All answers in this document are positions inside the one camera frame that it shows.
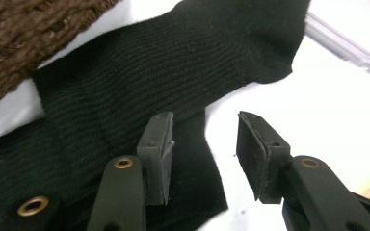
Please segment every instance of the black clamp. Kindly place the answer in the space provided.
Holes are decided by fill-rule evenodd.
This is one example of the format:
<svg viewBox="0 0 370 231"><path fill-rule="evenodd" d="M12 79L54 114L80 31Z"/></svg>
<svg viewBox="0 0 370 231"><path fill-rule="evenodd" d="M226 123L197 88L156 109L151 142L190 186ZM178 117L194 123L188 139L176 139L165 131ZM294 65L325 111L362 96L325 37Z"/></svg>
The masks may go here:
<svg viewBox="0 0 370 231"><path fill-rule="evenodd" d="M111 160L92 208L88 231L146 230L145 206L168 203L172 113L155 115L137 146L137 156Z"/></svg>
<svg viewBox="0 0 370 231"><path fill-rule="evenodd" d="M327 164L290 155L260 116L239 114L237 156L255 199L279 204L288 230L370 230L370 200L347 190Z"/></svg>

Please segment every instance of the black ribbed sock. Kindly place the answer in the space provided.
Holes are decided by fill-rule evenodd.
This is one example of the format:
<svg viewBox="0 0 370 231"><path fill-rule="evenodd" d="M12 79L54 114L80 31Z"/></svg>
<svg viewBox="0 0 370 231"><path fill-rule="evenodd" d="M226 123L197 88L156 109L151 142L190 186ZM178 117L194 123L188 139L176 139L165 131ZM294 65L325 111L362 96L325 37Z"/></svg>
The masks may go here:
<svg viewBox="0 0 370 231"><path fill-rule="evenodd" d="M0 139L0 230L13 228L6 214L15 203L40 193L63 200L65 228L84 227L106 163L135 154L149 118L165 111L183 135L170 203L148 208L148 228L193 230L225 209L201 112L232 90L291 72L307 4L185 0L38 70L46 118Z"/></svg>

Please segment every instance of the brown knit fabric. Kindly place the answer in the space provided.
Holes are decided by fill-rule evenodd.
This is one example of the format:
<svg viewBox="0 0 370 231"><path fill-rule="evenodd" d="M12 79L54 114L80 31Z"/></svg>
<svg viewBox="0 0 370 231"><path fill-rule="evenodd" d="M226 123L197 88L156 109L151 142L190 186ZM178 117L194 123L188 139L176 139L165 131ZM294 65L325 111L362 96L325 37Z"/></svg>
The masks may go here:
<svg viewBox="0 0 370 231"><path fill-rule="evenodd" d="M0 0L0 99L118 0Z"/></svg>

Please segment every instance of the white fabric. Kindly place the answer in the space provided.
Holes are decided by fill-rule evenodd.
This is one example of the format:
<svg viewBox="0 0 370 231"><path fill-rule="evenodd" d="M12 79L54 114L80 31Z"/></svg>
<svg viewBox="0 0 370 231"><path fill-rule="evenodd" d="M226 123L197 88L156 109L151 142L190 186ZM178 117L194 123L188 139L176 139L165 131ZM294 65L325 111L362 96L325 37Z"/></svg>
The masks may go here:
<svg viewBox="0 0 370 231"><path fill-rule="evenodd" d="M124 0L56 57L114 28L169 11L179 0ZM270 85L250 84L210 105L206 138L220 170L229 210L200 231L286 230L281 206L262 205L235 154L237 114L263 116L292 146L292 155L326 162L351 191L370 179L370 74L347 64L309 38L294 73ZM44 116L31 81L0 102L0 136Z"/></svg>

